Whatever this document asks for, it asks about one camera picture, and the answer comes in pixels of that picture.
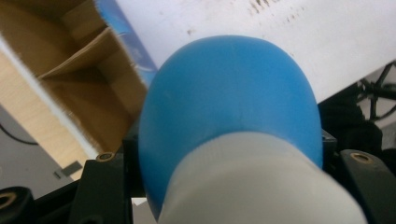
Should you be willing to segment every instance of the gray floor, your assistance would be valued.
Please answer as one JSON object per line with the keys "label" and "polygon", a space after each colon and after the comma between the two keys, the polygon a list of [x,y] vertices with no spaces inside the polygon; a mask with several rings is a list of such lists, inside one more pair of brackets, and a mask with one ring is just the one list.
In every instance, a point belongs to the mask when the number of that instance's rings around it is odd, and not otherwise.
{"label": "gray floor", "polygon": [[[2,106],[0,123],[20,139],[34,141]],[[19,143],[0,132],[0,189],[22,186],[39,198],[72,182],[69,177],[58,179],[54,172],[59,169],[61,167],[40,146]]]}

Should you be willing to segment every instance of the cardboard flap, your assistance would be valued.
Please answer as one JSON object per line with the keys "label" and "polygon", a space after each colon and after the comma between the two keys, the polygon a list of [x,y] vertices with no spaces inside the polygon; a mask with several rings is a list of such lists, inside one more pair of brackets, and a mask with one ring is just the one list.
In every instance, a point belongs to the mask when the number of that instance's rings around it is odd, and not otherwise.
{"label": "cardboard flap", "polygon": [[110,29],[106,28],[85,48],[79,50],[69,59],[47,73],[39,76],[39,78],[67,74],[79,69],[94,66],[117,50],[119,50],[117,40],[111,33]]}
{"label": "cardboard flap", "polygon": [[86,0],[69,10],[62,15],[61,21],[81,47],[90,43],[106,28],[92,0]]}
{"label": "cardboard flap", "polygon": [[135,120],[140,114],[147,89],[139,79],[134,65],[121,49],[97,65],[108,85]]}
{"label": "cardboard flap", "polygon": [[49,20],[8,1],[0,1],[0,33],[35,76],[78,51],[59,20]]}
{"label": "cardboard flap", "polygon": [[97,68],[48,77],[41,84],[98,152],[119,148],[133,120]]}
{"label": "cardboard flap", "polygon": [[81,4],[83,0],[67,0],[67,1],[53,1],[53,0],[8,0],[21,7],[27,8],[35,14],[40,14],[53,19],[61,17],[67,11]]}

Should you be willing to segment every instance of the blue balloon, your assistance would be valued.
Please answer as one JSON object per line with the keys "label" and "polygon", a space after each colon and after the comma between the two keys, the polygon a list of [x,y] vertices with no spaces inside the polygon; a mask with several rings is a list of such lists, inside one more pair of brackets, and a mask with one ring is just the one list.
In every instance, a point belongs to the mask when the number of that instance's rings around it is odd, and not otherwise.
{"label": "blue balloon", "polygon": [[318,107],[297,63],[269,42],[235,35],[192,42],[170,57],[151,83],[140,120],[140,166],[154,215],[187,154],[243,131],[284,139],[321,167]]}

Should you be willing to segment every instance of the screw hole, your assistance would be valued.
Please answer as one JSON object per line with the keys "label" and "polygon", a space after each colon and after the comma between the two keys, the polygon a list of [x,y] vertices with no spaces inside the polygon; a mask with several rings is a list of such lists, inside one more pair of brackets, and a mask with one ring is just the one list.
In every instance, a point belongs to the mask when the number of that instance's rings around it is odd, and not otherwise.
{"label": "screw hole", "polygon": [[14,192],[0,194],[0,209],[8,207],[15,201],[16,198],[17,195]]}
{"label": "screw hole", "polygon": [[359,153],[359,152],[351,153],[350,156],[353,159],[355,159],[355,161],[358,161],[361,163],[366,163],[366,164],[373,163],[373,160],[370,157],[368,157],[367,155],[364,155],[362,153]]}
{"label": "screw hole", "polygon": [[96,157],[97,161],[111,161],[114,158],[114,153],[112,152],[105,152]]}

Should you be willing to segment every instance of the white cylinder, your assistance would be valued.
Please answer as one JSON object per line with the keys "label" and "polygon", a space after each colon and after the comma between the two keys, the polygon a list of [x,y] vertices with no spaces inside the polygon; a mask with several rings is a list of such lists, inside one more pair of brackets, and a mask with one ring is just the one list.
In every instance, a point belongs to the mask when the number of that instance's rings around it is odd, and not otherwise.
{"label": "white cylinder", "polygon": [[359,205],[288,142],[230,133],[176,168],[160,224],[366,223]]}

